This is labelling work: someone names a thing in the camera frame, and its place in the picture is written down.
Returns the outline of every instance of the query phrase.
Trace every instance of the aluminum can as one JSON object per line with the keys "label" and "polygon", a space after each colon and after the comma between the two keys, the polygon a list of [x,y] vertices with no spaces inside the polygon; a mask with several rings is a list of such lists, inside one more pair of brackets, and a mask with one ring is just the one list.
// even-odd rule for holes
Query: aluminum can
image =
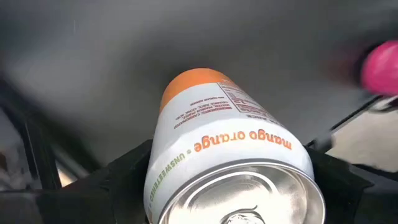
{"label": "aluminum can", "polygon": [[181,73],[163,94],[144,206],[151,223],[325,220],[300,141],[209,68]]}

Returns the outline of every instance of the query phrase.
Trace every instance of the orange can top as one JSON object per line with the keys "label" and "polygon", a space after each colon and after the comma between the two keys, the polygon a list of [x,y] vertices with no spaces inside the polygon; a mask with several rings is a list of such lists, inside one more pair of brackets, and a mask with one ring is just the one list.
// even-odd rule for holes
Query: orange can top
{"label": "orange can top", "polygon": [[194,68],[179,74],[167,86],[160,102],[160,112],[177,94],[195,85],[206,83],[230,82],[227,76],[210,68]]}

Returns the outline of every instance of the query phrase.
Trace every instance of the pink object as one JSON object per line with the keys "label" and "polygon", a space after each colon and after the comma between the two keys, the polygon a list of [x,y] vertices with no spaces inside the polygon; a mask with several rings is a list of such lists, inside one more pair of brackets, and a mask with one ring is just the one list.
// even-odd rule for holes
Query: pink object
{"label": "pink object", "polygon": [[373,93],[398,95],[398,40],[388,41],[369,54],[362,83]]}

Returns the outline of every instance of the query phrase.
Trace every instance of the nutrition facts label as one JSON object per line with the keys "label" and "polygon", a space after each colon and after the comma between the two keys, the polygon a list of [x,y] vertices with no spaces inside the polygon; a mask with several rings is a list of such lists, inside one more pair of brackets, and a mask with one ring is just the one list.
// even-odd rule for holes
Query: nutrition facts label
{"label": "nutrition facts label", "polygon": [[246,94],[236,85],[229,83],[218,83],[218,86],[232,101],[235,108],[241,113],[246,113],[248,118],[263,119],[268,122],[281,125],[261,105],[256,103],[248,94]]}

